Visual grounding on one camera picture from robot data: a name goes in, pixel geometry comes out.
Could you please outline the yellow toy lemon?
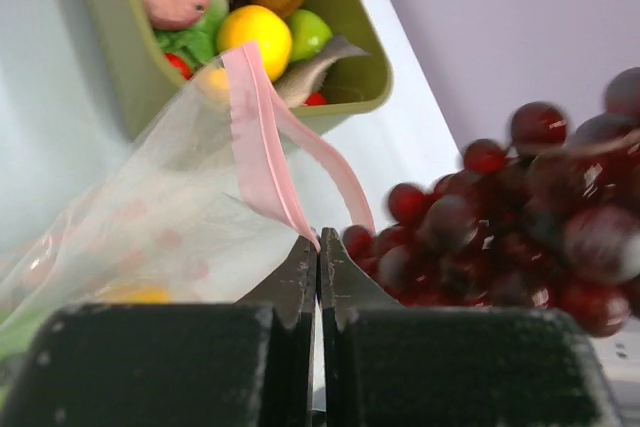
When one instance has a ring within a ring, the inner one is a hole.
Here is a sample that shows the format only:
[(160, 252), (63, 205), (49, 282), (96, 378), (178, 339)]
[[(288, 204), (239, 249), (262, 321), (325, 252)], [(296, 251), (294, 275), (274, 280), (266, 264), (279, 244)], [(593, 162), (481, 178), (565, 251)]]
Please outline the yellow toy lemon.
[(171, 301), (169, 291), (159, 286), (134, 286), (109, 290), (103, 299), (111, 303), (163, 304)]

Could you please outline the clear zip top bag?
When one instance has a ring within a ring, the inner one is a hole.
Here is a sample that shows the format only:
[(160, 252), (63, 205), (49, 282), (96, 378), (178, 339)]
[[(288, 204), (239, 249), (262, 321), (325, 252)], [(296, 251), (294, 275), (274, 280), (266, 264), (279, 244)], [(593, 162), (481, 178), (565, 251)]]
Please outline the clear zip top bag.
[(239, 300), (321, 227), (298, 194), (290, 153), (309, 155), (351, 221), (373, 226), (349, 163), (286, 107), (256, 43), (210, 65), (226, 69), (228, 112), (207, 105), (197, 73), (119, 168), (2, 259), (3, 354), (25, 350), (56, 309), (107, 302), (116, 288), (164, 287), (170, 302)]

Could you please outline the dark purple toy grapes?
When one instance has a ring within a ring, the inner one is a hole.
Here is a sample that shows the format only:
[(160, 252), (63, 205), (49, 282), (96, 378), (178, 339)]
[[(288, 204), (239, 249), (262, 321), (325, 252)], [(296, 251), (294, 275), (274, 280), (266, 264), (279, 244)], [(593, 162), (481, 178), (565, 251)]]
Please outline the dark purple toy grapes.
[(518, 107), (510, 142), (478, 139), (430, 189), (387, 196), (393, 223), (344, 230), (351, 259), (406, 306), (558, 308), (589, 335), (639, 314), (639, 71), (571, 128), (546, 101)]

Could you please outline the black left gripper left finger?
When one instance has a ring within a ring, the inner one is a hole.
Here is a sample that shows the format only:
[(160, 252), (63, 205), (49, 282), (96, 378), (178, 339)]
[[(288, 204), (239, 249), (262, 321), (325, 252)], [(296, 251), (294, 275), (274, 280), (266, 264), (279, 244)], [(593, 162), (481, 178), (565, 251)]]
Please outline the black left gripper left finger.
[(232, 304), (59, 309), (2, 363), (5, 426), (307, 426), (318, 255)]

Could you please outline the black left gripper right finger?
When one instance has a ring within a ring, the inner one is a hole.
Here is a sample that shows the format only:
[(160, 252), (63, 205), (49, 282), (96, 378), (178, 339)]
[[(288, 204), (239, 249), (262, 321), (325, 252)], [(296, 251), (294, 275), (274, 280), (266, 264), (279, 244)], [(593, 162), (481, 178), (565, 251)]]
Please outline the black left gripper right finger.
[(405, 307), (323, 230), (319, 302), (331, 426), (619, 426), (589, 339), (565, 313)]

